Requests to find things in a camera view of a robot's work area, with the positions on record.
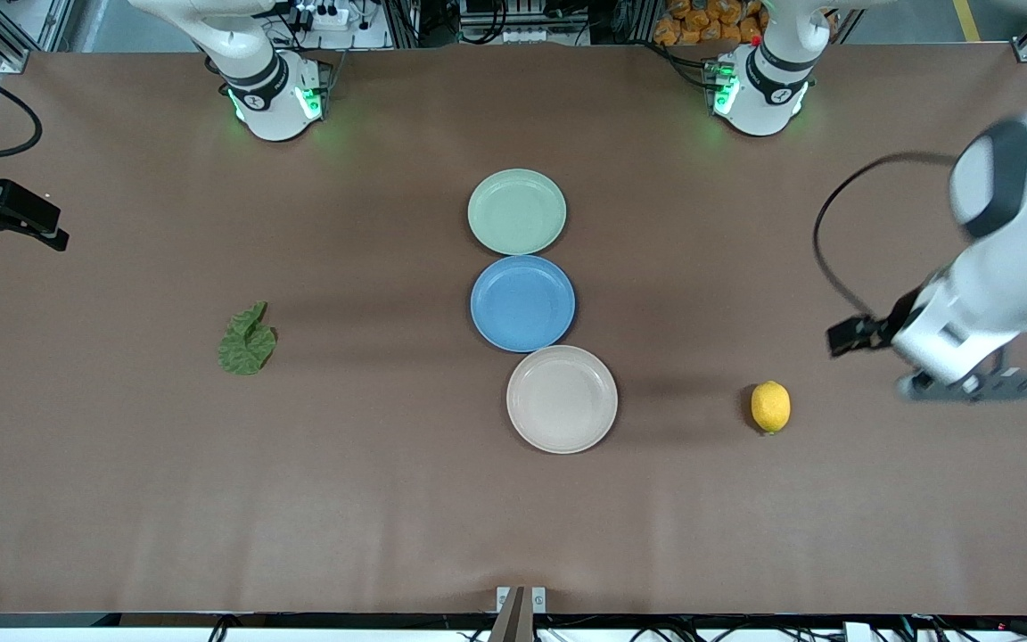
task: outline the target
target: blue plate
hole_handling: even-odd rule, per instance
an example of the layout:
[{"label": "blue plate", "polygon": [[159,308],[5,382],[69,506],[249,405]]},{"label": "blue plate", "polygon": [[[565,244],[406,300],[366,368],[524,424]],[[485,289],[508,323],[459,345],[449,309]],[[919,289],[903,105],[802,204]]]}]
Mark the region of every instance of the blue plate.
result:
[{"label": "blue plate", "polygon": [[486,341],[510,352],[553,345],[573,324],[570,277],[539,256],[494,261],[473,284],[469,316]]}]

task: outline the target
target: brown table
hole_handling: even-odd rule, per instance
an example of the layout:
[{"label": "brown table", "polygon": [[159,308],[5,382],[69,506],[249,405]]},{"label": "brown table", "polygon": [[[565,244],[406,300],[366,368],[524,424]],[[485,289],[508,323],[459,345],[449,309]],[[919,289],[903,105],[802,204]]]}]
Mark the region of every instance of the brown table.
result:
[{"label": "brown table", "polygon": [[[1027,402],[913,406],[896,354],[831,362],[850,309],[809,247],[857,166],[1027,107],[1027,65],[951,44],[817,71],[747,139],[644,50],[355,53],[330,120],[266,144],[199,58],[36,54],[8,84],[45,138],[0,176],[72,237],[0,234],[0,610],[444,612],[525,581],[555,611],[1027,612]],[[0,101],[0,144],[26,131]],[[508,166],[565,191],[566,342],[619,385],[583,455],[522,443],[519,356],[469,324],[496,257],[465,202]],[[961,249],[945,186],[889,167],[828,217],[876,307]],[[221,373],[257,300],[276,352]],[[743,417],[765,379],[794,399],[773,438]]]}]

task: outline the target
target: yellow lemon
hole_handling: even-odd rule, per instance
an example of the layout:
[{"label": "yellow lemon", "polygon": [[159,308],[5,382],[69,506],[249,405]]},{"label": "yellow lemon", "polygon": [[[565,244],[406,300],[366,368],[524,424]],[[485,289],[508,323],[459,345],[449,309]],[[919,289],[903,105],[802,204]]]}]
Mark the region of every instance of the yellow lemon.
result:
[{"label": "yellow lemon", "polygon": [[791,395],[777,382],[763,382],[751,393],[751,416],[769,433],[777,433],[791,418]]}]

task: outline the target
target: pile of orange items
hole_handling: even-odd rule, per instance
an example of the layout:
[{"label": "pile of orange items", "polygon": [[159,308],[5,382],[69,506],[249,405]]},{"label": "pile of orange items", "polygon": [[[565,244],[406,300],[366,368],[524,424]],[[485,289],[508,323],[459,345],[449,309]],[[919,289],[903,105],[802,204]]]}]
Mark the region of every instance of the pile of orange items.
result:
[{"label": "pile of orange items", "polygon": [[[762,36],[770,16],[760,0],[667,0],[668,12],[656,23],[652,41],[696,44],[705,40],[751,42]],[[832,29],[835,17],[831,16]]]}]

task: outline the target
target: plate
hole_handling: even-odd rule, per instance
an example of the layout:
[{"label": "plate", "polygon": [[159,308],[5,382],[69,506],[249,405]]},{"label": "plate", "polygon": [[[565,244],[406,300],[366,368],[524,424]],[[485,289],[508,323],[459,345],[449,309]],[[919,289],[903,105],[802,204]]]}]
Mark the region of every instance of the plate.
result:
[{"label": "plate", "polygon": [[538,256],[508,256],[474,280],[469,316],[486,341],[510,352],[533,352],[565,335],[577,304],[562,268]]},{"label": "plate", "polygon": [[596,446],[616,419],[616,382],[594,354],[571,345],[538,349],[505,389],[510,422],[526,442],[555,455]]},{"label": "plate", "polygon": [[498,254],[524,255],[549,247],[565,227],[565,196],[531,169],[491,175],[469,195],[469,230]]}]

